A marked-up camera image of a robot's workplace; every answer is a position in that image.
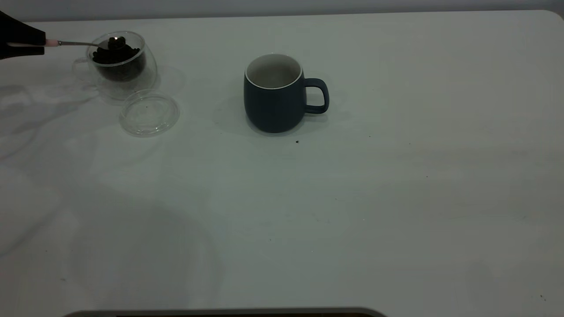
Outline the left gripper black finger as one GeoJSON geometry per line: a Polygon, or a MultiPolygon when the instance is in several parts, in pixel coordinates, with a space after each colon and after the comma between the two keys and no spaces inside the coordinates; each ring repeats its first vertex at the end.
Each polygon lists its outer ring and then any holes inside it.
{"type": "Polygon", "coordinates": [[[1,11],[0,41],[2,43],[46,44],[46,34],[1,11]]]}
{"type": "Polygon", "coordinates": [[[13,47],[9,45],[0,46],[0,59],[16,58],[22,56],[44,55],[45,48],[13,47]]]}

